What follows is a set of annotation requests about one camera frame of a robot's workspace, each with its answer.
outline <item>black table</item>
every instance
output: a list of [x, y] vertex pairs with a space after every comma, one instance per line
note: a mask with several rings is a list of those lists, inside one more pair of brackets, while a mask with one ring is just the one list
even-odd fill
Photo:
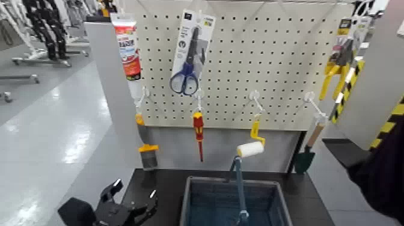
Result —
[[[157, 189], [159, 207], [145, 226], [177, 226], [183, 193], [189, 176], [225, 177], [226, 171], [160, 169], [145, 172], [136, 169], [127, 186], [122, 203], [150, 203], [148, 196]], [[272, 180], [280, 183], [294, 226], [334, 225], [313, 182], [307, 174], [243, 172], [245, 180]]]

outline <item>wall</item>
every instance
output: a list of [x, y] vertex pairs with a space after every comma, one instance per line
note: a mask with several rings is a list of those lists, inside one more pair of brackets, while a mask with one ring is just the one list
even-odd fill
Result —
[[[111, 151], [130, 153], [142, 143], [136, 128], [136, 110], [121, 65], [114, 29], [110, 23], [85, 23], [85, 26], [111, 119], [123, 147], [121, 150]], [[267, 139], [266, 151], [245, 159], [243, 170], [285, 171], [298, 135], [299, 132], [290, 131], [260, 132], [260, 136]], [[236, 146], [249, 141], [248, 130], [206, 129], [204, 136], [205, 162], [200, 163], [192, 128], [151, 128], [151, 140], [160, 145], [160, 168], [228, 170], [236, 154]], [[135, 168], [142, 167], [139, 155], [134, 162]]]

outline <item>pegboard hook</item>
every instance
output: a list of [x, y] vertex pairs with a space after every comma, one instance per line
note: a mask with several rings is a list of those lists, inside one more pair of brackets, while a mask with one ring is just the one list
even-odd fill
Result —
[[148, 90], [148, 88], [146, 86], [142, 87], [142, 96], [140, 97], [139, 101], [135, 101], [135, 106], [137, 109], [139, 109], [142, 106], [142, 102], [144, 100], [145, 97], [149, 97], [150, 96], [150, 91]]
[[258, 98], [260, 98], [260, 93], [257, 90], [254, 90], [249, 94], [250, 101], [252, 101], [252, 100], [255, 101], [257, 108], [260, 110], [258, 115], [261, 115], [263, 112], [265, 112], [265, 109], [262, 107], [262, 105], [258, 101]]
[[192, 111], [192, 114], [194, 114], [196, 111], [199, 111], [199, 112], [204, 111], [204, 108], [202, 107], [202, 98], [204, 97], [204, 95], [205, 95], [205, 93], [201, 88], [199, 88], [195, 92], [194, 97], [196, 98], [198, 103], [197, 103], [197, 107]]
[[314, 97], [315, 94], [314, 92], [307, 92], [306, 94], [304, 94], [304, 98], [303, 101], [305, 103], [311, 103], [311, 105], [313, 105], [313, 107], [316, 109], [316, 113], [314, 113], [314, 117], [317, 120], [317, 123], [325, 123], [326, 119], [328, 118], [326, 116], [326, 114], [324, 112], [321, 111], [321, 109], [316, 105], [316, 103], [314, 102]]

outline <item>white pegboard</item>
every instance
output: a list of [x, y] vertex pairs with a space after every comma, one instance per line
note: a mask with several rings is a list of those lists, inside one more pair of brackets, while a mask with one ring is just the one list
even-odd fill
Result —
[[[169, 80], [185, 1], [126, 1], [138, 21], [142, 84], [151, 92], [142, 105], [150, 126], [191, 127], [192, 97], [171, 91]], [[216, 17], [200, 85], [205, 127], [248, 129], [257, 90], [267, 110], [261, 129], [307, 130], [314, 109], [302, 106], [307, 91], [319, 93], [324, 64], [346, 3], [209, 1], [204, 14]]]

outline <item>wooden handle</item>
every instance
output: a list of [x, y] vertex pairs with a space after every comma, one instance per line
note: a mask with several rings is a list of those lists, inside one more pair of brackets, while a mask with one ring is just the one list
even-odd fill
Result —
[[316, 128], [314, 128], [314, 132], [311, 134], [311, 137], [308, 139], [307, 145], [309, 147], [312, 147], [313, 144], [316, 142], [317, 137], [319, 137], [321, 131], [324, 129], [324, 124], [319, 123], [317, 124]]

